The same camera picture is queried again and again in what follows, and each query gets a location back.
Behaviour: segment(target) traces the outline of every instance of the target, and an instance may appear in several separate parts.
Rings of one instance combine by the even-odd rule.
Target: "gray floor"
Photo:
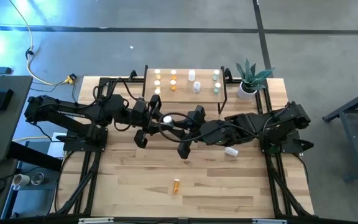
[[[75,27],[257,28],[252,0],[48,0],[15,1],[31,25]],[[259,0],[266,29],[358,30],[356,0]],[[0,0],[0,24],[22,24],[6,0]],[[314,210],[325,218],[358,221],[358,181],[342,175],[353,161],[342,124],[321,117],[358,95],[358,35],[266,36],[274,76],[285,79],[290,100],[312,119],[301,132],[315,147],[305,153]],[[34,32],[37,55],[32,70],[59,82],[67,75],[128,75],[153,67],[232,68],[247,57],[262,69],[258,34],[179,34],[125,32]],[[0,31],[0,65],[27,75],[24,51],[29,35]],[[47,86],[33,85],[47,89]],[[39,95],[31,91],[30,95]],[[71,100],[71,87],[50,96]],[[62,131],[41,124],[48,134]],[[20,120],[15,138],[40,136]]]

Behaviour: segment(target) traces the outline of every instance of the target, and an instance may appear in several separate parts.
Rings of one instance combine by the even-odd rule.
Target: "white pot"
[[[241,84],[239,85],[239,89],[237,90],[237,96],[242,100],[250,100],[254,98],[256,94],[256,90],[253,93],[247,93],[246,91],[242,90]]]

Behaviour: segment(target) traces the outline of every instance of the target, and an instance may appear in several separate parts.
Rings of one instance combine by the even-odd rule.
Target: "white cable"
[[[11,0],[8,0],[9,2],[11,2],[12,6],[16,9],[16,11],[19,13],[19,15],[22,17],[23,21],[25,22],[25,25],[27,26],[27,29],[29,30],[29,34],[30,34],[30,39],[31,39],[31,46],[30,46],[30,51],[32,52],[33,50],[33,45],[34,45],[34,40],[32,38],[32,33],[31,33],[31,29],[30,29],[30,26],[29,24],[27,23],[26,19],[24,19],[24,16],[22,15],[22,13],[18,10],[18,8],[16,8],[15,4],[13,4],[13,2]],[[46,84],[46,85],[61,85],[61,84],[64,84],[66,82],[61,82],[61,83],[50,83],[50,82],[46,82],[40,78],[38,78],[36,75],[34,75],[33,72],[31,72],[31,69],[30,69],[30,54],[27,56],[27,71],[29,71],[30,75],[32,77],[34,77],[36,80]]]
[[[31,136],[31,137],[25,137],[25,138],[20,138],[20,139],[13,139],[12,141],[23,141],[23,140],[27,140],[27,139],[42,139],[42,138],[48,138],[46,136]]]

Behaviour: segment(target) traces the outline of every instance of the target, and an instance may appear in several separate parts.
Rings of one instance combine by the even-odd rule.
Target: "potted plant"
[[[242,100],[248,100],[256,94],[256,91],[266,88],[264,82],[274,69],[263,70],[255,75],[256,63],[249,67],[249,61],[246,59],[245,71],[241,65],[238,63],[236,63],[236,65],[241,75],[241,83],[237,90],[237,96]]]

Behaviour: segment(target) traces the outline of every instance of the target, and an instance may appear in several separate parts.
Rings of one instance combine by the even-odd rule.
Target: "succulent plant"
[[[266,88],[264,82],[267,77],[273,72],[273,69],[263,70],[255,75],[256,63],[253,66],[249,67],[249,61],[246,59],[245,71],[242,69],[241,65],[236,63],[237,69],[241,75],[242,84],[248,89],[252,91],[261,90]]]

